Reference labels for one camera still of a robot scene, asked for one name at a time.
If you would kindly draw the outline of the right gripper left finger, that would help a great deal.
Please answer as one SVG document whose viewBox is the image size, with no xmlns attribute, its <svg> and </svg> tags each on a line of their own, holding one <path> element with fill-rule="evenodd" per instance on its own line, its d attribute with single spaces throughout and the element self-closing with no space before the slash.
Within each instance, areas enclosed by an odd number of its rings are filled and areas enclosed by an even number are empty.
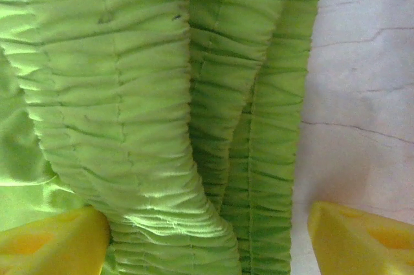
<svg viewBox="0 0 414 275">
<path fill-rule="evenodd" d="M 100 274 L 109 246 L 106 216 L 92 206 L 1 232 L 1 274 Z"/>
</svg>

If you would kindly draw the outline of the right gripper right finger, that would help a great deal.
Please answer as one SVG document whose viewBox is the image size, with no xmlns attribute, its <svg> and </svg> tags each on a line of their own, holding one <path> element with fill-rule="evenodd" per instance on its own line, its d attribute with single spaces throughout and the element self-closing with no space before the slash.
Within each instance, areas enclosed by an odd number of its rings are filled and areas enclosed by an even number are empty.
<svg viewBox="0 0 414 275">
<path fill-rule="evenodd" d="M 413 225 L 315 202 L 308 232 L 321 274 L 413 274 Z"/>
</svg>

